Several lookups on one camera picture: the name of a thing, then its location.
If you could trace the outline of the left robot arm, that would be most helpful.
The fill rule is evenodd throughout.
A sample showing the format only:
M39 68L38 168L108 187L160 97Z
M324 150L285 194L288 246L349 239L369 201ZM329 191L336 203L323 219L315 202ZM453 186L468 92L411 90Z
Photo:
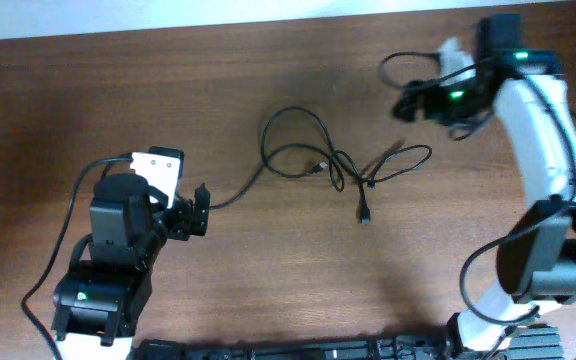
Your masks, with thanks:
M91 232L74 247L53 294L52 328L63 359L125 359L152 294L152 271L170 239L207 232L210 193L165 195L139 175L115 174L94 186Z

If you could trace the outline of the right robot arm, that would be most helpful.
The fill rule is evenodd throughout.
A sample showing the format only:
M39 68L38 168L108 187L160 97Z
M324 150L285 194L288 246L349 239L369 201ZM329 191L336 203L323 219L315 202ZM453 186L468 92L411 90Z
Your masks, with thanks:
M555 359L562 351L544 314L576 302L576 128L556 55L522 41L516 14L477 25L476 50L450 38L433 53L440 74L400 86L396 117L417 113L463 140L501 122L523 182L526 213L493 240L497 278L448 321L433 345L441 359Z

